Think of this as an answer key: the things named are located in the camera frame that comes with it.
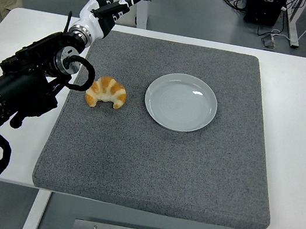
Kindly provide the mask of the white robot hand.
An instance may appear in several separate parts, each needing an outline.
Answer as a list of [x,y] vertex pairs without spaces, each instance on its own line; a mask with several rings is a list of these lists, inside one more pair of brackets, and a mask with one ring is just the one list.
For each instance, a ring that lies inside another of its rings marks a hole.
[[79,13],[79,20],[69,28],[78,33],[86,46],[95,40],[105,38],[118,19],[142,0],[89,0]]

